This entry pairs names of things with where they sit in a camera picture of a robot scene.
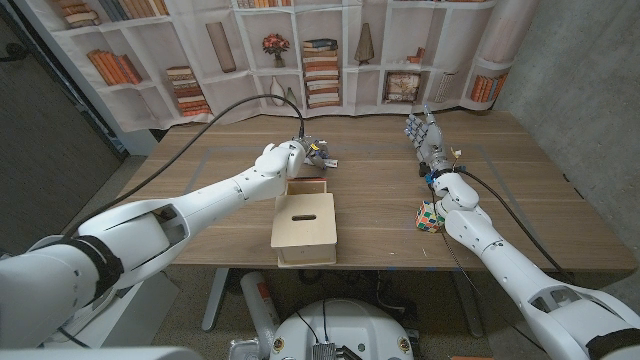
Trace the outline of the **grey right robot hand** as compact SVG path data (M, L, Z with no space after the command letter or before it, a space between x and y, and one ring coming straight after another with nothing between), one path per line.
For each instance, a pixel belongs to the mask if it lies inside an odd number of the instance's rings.
M424 177L433 172L451 171L443 149L443 137L434 114L428 105L424 105L425 119L410 114L406 119L405 135L416 149L419 161L419 175Z

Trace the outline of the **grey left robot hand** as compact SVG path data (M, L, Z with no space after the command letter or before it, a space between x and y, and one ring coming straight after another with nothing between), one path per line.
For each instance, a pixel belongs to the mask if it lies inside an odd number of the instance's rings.
M312 165L325 169L326 160L329 158L328 144L325 140L312 137L304 137L300 140L305 150L305 159Z

